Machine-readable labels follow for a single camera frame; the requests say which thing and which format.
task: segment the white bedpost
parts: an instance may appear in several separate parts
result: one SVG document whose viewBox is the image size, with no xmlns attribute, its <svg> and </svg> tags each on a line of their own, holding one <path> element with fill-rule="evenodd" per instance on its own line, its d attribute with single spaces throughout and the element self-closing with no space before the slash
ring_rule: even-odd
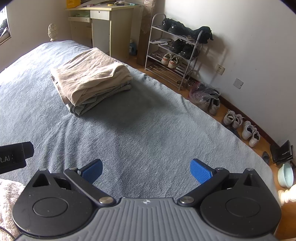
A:
<svg viewBox="0 0 296 241">
<path fill-rule="evenodd" d="M 48 26 L 48 37 L 50 37 L 50 41 L 57 41 L 57 26 L 54 23 L 51 23 Z"/>
</svg>

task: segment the shoe rack shelf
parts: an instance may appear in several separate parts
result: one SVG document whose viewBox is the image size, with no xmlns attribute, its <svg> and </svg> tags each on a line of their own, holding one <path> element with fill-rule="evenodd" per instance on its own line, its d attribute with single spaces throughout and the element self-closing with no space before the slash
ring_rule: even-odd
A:
<svg viewBox="0 0 296 241">
<path fill-rule="evenodd" d="M 198 43 L 198 41 L 200 39 L 200 36 L 202 34 L 202 31 L 199 33 L 199 35 L 197 37 L 197 40 L 195 42 L 190 41 L 190 40 L 188 40 L 186 38 L 186 36 L 172 34 L 170 32 L 162 30 L 159 26 L 156 26 L 154 21 L 155 21 L 155 17 L 158 16 L 158 15 L 163 15 L 164 18 L 166 18 L 165 14 L 157 13 L 157 14 L 154 15 L 154 17 L 152 19 L 152 25 L 151 25 L 150 37 L 149 37 L 149 44 L 148 44 L 148 50 L 147 50 L 147 56 L 146 56 L 146 63 L 145 63 L 145 70 L 148 70 L 148 71 L 156 74 L 157 76 L 159 76 L 162 79 L 166 80 L 167 82 L 171 83 L 172 85 L 174 85 L 175 87 L 177 87 L 180 90 L 181 88 L 184 87 L 184 85 L 190 79 L 192 71 L 193 71 L 193 69 L 194 69 L 194 67 L 195 67 L 195 65 L 197 63 L 199 52 L 202 49 L 202 44 Z M 170 69 L 167 66 L 163 65 L 161 63 L 161 60 L 162 60 L 163 56 L 166 53 L 161 51 L 161 49 L 164 49 L 167 52 L 171 52 L 170 49 L 169 49 L 171 44 L 168 44 L 168 45 L 154 44 L 152 42 L 152 40 L 151 40 L 151 33 L 152 33 L 153 29 L 161 31 L 160 38 L 162 38 L 163 33 L 167 33 L 169 35 L 177 37 L 178 39 L 182 39 L 182 40 L 186 41 L 189 44 L 194 45 L 194 49 L 192 51 L 190 59 L 186 59 L 186 58 L 184 58 L 183 56 L 181 56 L 179 54 L 173 53 L 174 55 L 176 55 L 179 58 L 183 59 L 181 64 L 179 66 L 177 66 L 177 68 L 175 68 L 175 69 Z M 158 50 L 150 53 L 150 45 L 151 44 L 158 46 Z M 198 55 L 193 57 L 193 54 L 194 54 L 196 49 L 198 50 Z M 148 65 L 147 64 L 148 59 L 153 59 L 154 62 L 152 64 Z"/>
</svg>

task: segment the desk top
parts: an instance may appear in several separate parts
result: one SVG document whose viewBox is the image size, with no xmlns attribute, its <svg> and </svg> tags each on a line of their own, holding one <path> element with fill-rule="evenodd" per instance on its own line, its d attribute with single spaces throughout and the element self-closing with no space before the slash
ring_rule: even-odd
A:
<svg viewBox="0 0 296 241">
<path fill-rule="evenodd" d="M 135 8 L 135 7 L 142 7 L 141 5 L 134 5 L 134 6 L 108 6 L 107 4 L 100 4 L 95 5 L 92 7 L 73 7 L 73 8 L 67 8 L 66 10 L 106 10 L 106 11 L 114 11 L 119 9 L 127 9 L 127 8 Z"/>
</svg>

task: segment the window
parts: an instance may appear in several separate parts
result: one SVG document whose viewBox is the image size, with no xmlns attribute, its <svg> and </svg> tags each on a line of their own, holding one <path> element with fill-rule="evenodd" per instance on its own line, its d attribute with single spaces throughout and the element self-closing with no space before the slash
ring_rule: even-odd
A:
<svg viewBox="0 0 296 241">
<path fill-rule="evenodd" d="M 6 7 L 0 11 L 0 44 L 10 38 Z"/>
</svg>

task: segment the black leather shoe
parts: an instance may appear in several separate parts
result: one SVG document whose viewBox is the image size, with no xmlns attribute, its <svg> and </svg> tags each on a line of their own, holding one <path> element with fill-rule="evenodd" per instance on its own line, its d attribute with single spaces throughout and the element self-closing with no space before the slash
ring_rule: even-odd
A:
<svg viewBox="0 0 296 241">
<path fill-rule="evenodd" d="M 173 19 L 165 18 L 163 22 L 160 25 L 160 28 L 164 31 L 168 31 L 168 29 L 171 27 L 172 23 L 175 22 Z"/>
<path fill-rule="evenodd" d="M 168 30 L 169 33 L 176 35 L 189 35 L 192 30 L 184 26 L 184 24 L 180 22 L 173 21 L 171 27 Z"/>
<path fill-rule="evenodd" d="M 186 59 L 190 59 L 190 57 L 192 55 L 193 49 L 194 49 L 194 46 L 193 45 L 191 45 L 191 44 L 185 44 L 185 46 L 184 46 L 183 50 L 181 51 L 180 55 L 182 57 L 186 58 Z M 198 54 L 198 51 L 197 51 L 197 49 L 195 49 L 192 58 L 196 57 L 197 54 Z"/>
<path fill-rule="evenodd" d="M 181 40 L 181 39 L 177 39 L 173 45 L 170 47 L 170 51 L 172 51 L 173 53 L 180 53 L 184 46 L 185 46 L 186 42 Z"/>
<path fill-rule="evenodd" d="M 212 31 L 207 26 L 202 26 L 199 29 L 191 31 L 187 38 L 191 41 L 196 41 L 200 31 L 202 31 L 202 30 L 203 30 L 203 32 L 200 36 L 200 39 L 198 40 L 199 43 L 207 44 L 208 39 L 213 40 Z"/>
</svg>

